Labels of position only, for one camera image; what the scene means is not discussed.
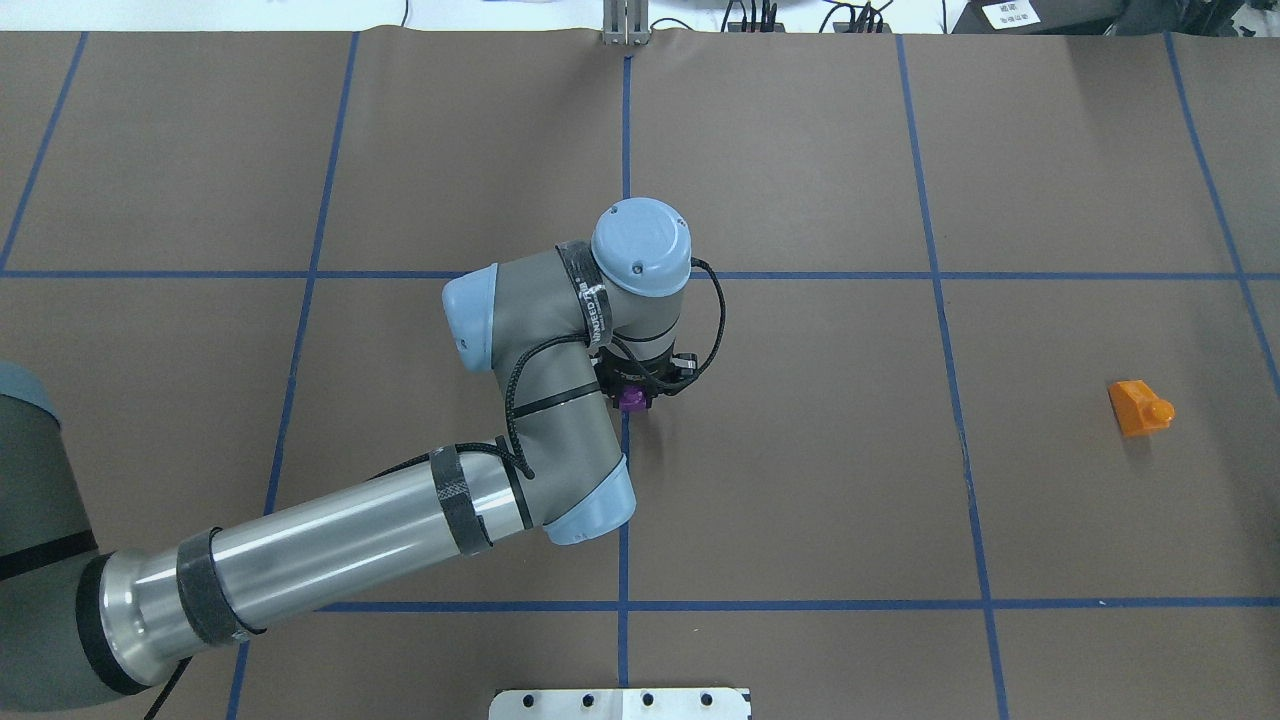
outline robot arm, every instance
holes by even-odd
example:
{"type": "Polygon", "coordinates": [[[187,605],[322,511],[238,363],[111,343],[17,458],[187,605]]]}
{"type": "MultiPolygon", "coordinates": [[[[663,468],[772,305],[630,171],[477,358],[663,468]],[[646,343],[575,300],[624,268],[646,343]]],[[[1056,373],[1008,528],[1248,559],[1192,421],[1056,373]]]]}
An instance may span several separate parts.
{"type": "Polygon", "coordinates": [[[134,694],[200,651],[535,525],[558,544],[620,527],[635,496],[603,396],[648,404],[696,377],[672,355],[689,274],[684,219],[635,199],[590,243],[451,282],[453,340],[495,374],[509,446],[445,446],[156,555],[99,555],[44,389],[0,364],[0,708],[134,694]]]}

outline black cable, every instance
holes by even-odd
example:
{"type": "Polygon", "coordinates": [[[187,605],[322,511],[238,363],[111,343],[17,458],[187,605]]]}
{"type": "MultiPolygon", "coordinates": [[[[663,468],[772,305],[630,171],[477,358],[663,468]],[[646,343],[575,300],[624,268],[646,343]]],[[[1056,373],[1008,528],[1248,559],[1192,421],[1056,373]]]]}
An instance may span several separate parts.
{"type": "Polygon", "coordinates": [[[858,13],[858,19],[850,26],[849,32],[869,32],[872,24],[872,4],[863,5],[863,12],[858,13]]]}
{"type": "MultiPolygon", "coordinates": [[[[512,455],[511,452],[508,452],[508,451],[498,447],[497,445],[492,445],[492,443],[488,443],[488,442],[460,442],[458,445],[454,445],[453,448],[457,450],[458,452],[483,452],[485,455],[493,455],[494,457],[500,457],[503,462],[509,462],[512,466],[518,466],[518,461],[516,460],[515,455],[512,455]]],[[[401,462],[398,465],[388,468],[388,469],[383,470],[381,473],[378,473],[372,478],[369,478],[369,480],[376,480],[378,478],[383,478],[383,477],[390,475],[392,473],[399,473],[401,470],[403,470],[406,468],[412,468],[413,465],[421,465],[422,462],[426,462],[430,459],[431,459],[431,454],[430,452],[424,452],[422,455],[419,455],[417,457],[412,457],[412,459],[406,460],[406,461],[403,461],[403,462],[401,462]]]]}
{"type": "Polygon", "coordinates": [[[390,475],[392,473],[399,473],[404,468],[412,468],[413,465],[420,465],[422,462],[426,462],[430,459],[431,459],[431,454],[430,452],[424,452],[422,455],[419,455],[417,457],[411,457],[410,460],[406,460],[406,461],[403,461],[403,462],[401,462],[398,465],[392,465],[390,468],[383,470],[381,473],[378,473],[372,478],[369,478],[369,480],[376,480],[378,478],[381,478],[381,477],[385,477],[385,475],[390,475]]]}
{"type": "Polygon", "coordinates": [[[1217,6],[1221,3],[1222,0],[1211,0],[1207,5],[1204,5],[1204,20],[1201,22],[1201,29],[1196,35],[1204,35],[1208,32],[1208,24],[1213,22],[1213,17],[1217,14],[1217,6]]]}
{"type": "Polygon", "coordinates": [[[520,446],[520,434],[516,432],[516,386],[520,384],[520,374],[525,372],[525,364],[534,355],[549,347],[564,345],[566,342],[581,342],[585,345],[586,336],[582,333],[564,334],[530,347],[516,360],[516,364],[511,368],[511,377],[507,378],[507,392],[503,396],[503,409],[507,411],[507,437],[511,438],[511,451],[515,454],[516,468],[529,479],[534,479],[534,469],[529,466],[529,461],[525,459],[525,448],[520,446]]]}
{"type": "Polygon", "coordinates": [[[493,455],[494,457],[502,459],[503,462],[509,462],[512,466],[520,461],[511,452],[498,447],[497,445],[489,442],[460,442],[453,446],[458,452],[480,452],[484,455],[493,455]]]}
{"type": "Polygon", "coordinates": [[[827,29],[827,22],[831,20],[831,15],[835,15],[841,8],[849,8],[849,24],[852,27],[854,19],[856,18],[858,6],[850,5],[849,3],[836,3],[835,6],[827,13],[826,18],[822,18],[822,24],[818,27],[818,32],[827,29]]]}
{"type": "Polygon", "coordinates": [[[655,26],[658,23],[662,23],[662,22],[667,22],[667,20],[671,20],[673,23],[680,23],[680,24],[682,24],[684,27],[686,27],[689,29],[694,29],[694,28],[689,27],[689,23],[686,23],[685,20],[682,20],[680,18],[658,18],[657,20],[649,23],[649,31],[650,32],[653,31],[653,26],[655,26]]]}
{"type": "Polygon", "coordinates": [[[728,3],[724,4],[724,18],[721,20],[721,32],[724,32],[726,29],[728,29],[728,14],[730,14],[730,12],[733,10],[733,3],[739,3],[739,1],[740,0],[728,0],[728,3]]]}
{"type": "Polygon", "coordinates": [[[173,692],[174,685],[178,684],[178,679],[182,678],[183,671],[187,670],[187,665],[191,665],[189,657],[183,657],[178,661],[178,666],[173,669],[173,675],[169,675],[169,682],[164,684],[164,689],[156,696],[156,701],[151,703],[151,710],[142,716],[142,720],[155,720],[160,708],[164,706],[164,701],[169,700],[169,693],[173,692]]]}
{"type": "Polygon", "coordinates": [[[621,350],[623,355],[626,355],[627,360],[635,364],[636,370],[640,373],[640,375],[644,377],[645,380],[653,383],[653,386],[657,387],[658,389],[664,391],[667,395],[676,395],[680,391],[685,389],[686,387],[694,384],[694,382],[698,380],[698,378],[703,377],[703,373],[705,373],[707,369],[712,366],[712,363],[716,361],[716,355],[719,354],[721,342],[724,340],[724,320],[726,320],[724,288],[721,287],[719,284],[719,277],[716,275],[716,270],[712,269],[710,264],[707,263],[705,260],[699,260],[698,258],[692,258],[690,260],[690,265],[705,270],[708,277],[710,277],[712,284],[716,287],[716,300],[719,302],[719,310],[721,310],[719,324],[716,328],[716,342],[712,343],[712,351],[707,354],[707,361],[703,363],[701,366],[699,366],[696,370],[694,370],[694,377],[686,380],[681,380],[678,383],[668,383],[666,380],[658,379],[653,373],[645,369],[645,366],[640,363],[640,360],[636,359],[635,354],[631,352],[630,347],[627,347],[618,338],[613,340],[613,345],[618,350],[621,350]]]}

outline orange object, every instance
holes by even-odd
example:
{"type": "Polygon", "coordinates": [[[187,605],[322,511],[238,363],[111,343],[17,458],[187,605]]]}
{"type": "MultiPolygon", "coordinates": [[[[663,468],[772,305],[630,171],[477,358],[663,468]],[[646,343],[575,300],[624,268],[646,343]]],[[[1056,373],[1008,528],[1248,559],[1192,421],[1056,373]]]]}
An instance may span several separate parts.
{"type": "Polygon", "coordinates": [[[1169,427],[1174,404],[1157,396],[1142,380],[1120,380],[1107,388],[1124,437],[1149,436],[1169,427]]]}

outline grid line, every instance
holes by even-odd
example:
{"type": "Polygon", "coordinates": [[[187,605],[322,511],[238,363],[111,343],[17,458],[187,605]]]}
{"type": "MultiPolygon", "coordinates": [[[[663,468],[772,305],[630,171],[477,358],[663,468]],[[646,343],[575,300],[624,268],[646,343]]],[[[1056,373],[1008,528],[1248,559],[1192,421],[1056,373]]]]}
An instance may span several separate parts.
{"type": "Polygon", "coordinates": [[[1271,387],[1275,389],[1276,397],[1280,397],[1280,370],[1276,369],[1276,359],[1271,354],[1271,343],[1267,341],[1266,329],[1262,327],[1258,307],[1253,304],[1253,291],[1249,290],[1249,279],[1244,273],[1244,264],[1240,263],[1240,251],[1235,246],[1231,224],[1226,222],[1226,211],[1222,210],[1222,199],[1217,193],[1217,183],[1213,182],[1213,173],[1208,168],[1208,159],[1204,156],[1204,149],[1201,146],[1199,132],[1196,131],[1196,119],[1192,117],[1192,106],[1187,101],[1187,87],[1183,85],[1183,70],[1178,64],[1178,51],[1174,49],[1174,36],[1169,31],[1165,31],[1165,51],[1169,54],[1169,68],[1174,73],[1174,85],[1178,87],[1178,101],[1183,108],[1183,119],[1187,122],[1187,135],[1190,136],[1192,150],[1196,151],[1196,161],[1199,163],[1201,174],[1204,177],[1204,187],[1208,190],[1210,201],[1213,202],[1213,214],[1217,217],[1217,225],[1222,231],[1222,241],[1226,243],[1226,251],[1231,256],[1231,266],[1235,268],[1235,277],[1240,283],[1240,295],[1244,296],[1244,306],[1249,311],[1253,333],[1258,338],[1262,357],[1266,361],[1267,372],[1271,374],[1271,387]]]}
{"type": "Polygon", "coordinates": [[[942,338],[942,359],[947,369],[951,393],[951,415],[960,441],[964,465],[964,483],[969,496],[969,530],[973,536],[973,555],[978,570],[978,589],[983,601],[983,621],[987,629],[987,652],[991,656],[991,676],[996,692],[996,710],[1001,720],[1009,720],[1009,700],[1005,692],[1005,671],[1000,660],[1000,637],[996,632],[996,612],[991,605],[991,579],[987,574],[987,555],[982,542],[982,519],[978,515],[978,492],[973,484],[973,462],[969,457],[969,438],[965,434],[964,409],[960,405],[960,383],[956,378],[955,354],[951,350],[951,325],[947,323],[946,299],[942,295],[942,272],[938,266],[938,247],[933,238],[933,219],[929,214],[929,192],[924,182],[924,160],[920,156],[920,136],[915,126],[915,106],[911,102],[911,79],[906,64],[906,45],[902,36],[895,36],[897,65],[902,77],[902,104],[906,109],[906,128],[911,141],[911,161],[915,165],[915,188],[920,201],[920,219],[924,225],[924,245],[929,254],[929,272],[933,278],[933,304],[938,311],[938,333],[942,338]]]}
{"type": "MultiPolygon", "coordinates": [[[[453,279],[470,270],[316,270],[316,279],[453,279]]],[[[722,281],[932,281],[927,270],[717,270],[722,281]]],[[[1044,282],[1235,282],[1236,273],[1089,273],[1089,272],[986,272],[941,270],[945,281],[1044,282]]],[[[301,270],[0,270],[14,279],[307,279],[301,270]]],[[[1280,273],[1243,273],[1251,282],[1276,282],[1280,273]]],[[[701,270],[692,279],[709,279],[701,270]]]]}
{"type": "Polygon", "coordinates": [[[67,68],[67,77],[63,78],[63,87],[58,91],[58,101],[54,102],[54,111],[49,114],[49,123],[45,126],[45,135],[40,138],[40,147],[36,150],[36,159],[31,163],[31,172],[27,173],[27,184],[22,187],[22,196],[18,199],[18,208],[13,211],[13,222],[9,223],[9,233],[4,238],[4,247],[0,247],[0,272],[9,264],[9,255],[18,241],[18,228],[22,227],[22,217],[27,213],[27,202],[36,190],[36,179],[40,177],[40,168],[45,164],[45,152],[54,140],[54,131],[58,128],[58,119],[63,115],[63,106],[70,94],[72,82],[76,79],[76,70],[79,68],[81,58],[84,55],[84,45],[88,44],[88,32],[82,32],[76,44],[76,53],[72,54],[72,63],[67,68]]]}
{"type": "MultiPolygon", "coordinates": [[[[311,264],[307,268],[307,286],[302,293],[302,309],[298,313],[298,329],[293,337],[293,355],[289,359],[289,377],[284,387],[284,402],[280,410],[280,425],[275,437],[275,454],[271,459],[271,474],[266,483],[266,498],[262,502],[262,515],[275,511],[275,495],[280,484],[280,469],[284,464],[284,441],[293,414],[293,397],[298,382],[298,364],[302,360],[302,343],[306,340],[307,320],[311,314],[311,299],[315,295],[316,277],[320,266],[320,250],[324,246],[325,222],[329,217],[329,200],[333,196],[333,177],[338,170],[338,154],[342,149],[342,129],[347,117],[347,100],[351,97],[351,79],[356,70],[356,51],[360,49],[360,32],[351,33],[347,49],[347,68],[342,79],[342,96],[338,100],[337,120],[334,120],[333,142],[329,146],[329,164],[325,169],[324,190],[320,195],[320,209],[316,213],[316,229],[311,245],[311,264]]],[[[236,720],[239,712],[239,697],[244,685],[248,666],[250,643],[243,643],[236,656],[236,674],[227,700],[227,720],[236,720]]]]}
{"type": "MultiPolygon", "coordinates": [[[[631,63],[634,55],[622,58],[622,199],[631,197],[631,63]]],[[[631,471],[631,414],[622,413],[622,457],[631,471]]],[[[631,687],[630,639],[631,615],[631,521],[618,529],[618,687],[631,687]]]]}
{"type": "Polygon", "coordinates": [[[470,614],[492,612],[919,612],[978,610],[1142,610],[1280,607],[1280,597],[1044,597],[942,600],[550,600],[550,601],[362,601],[334,602],[316,612],[470,614]]]}

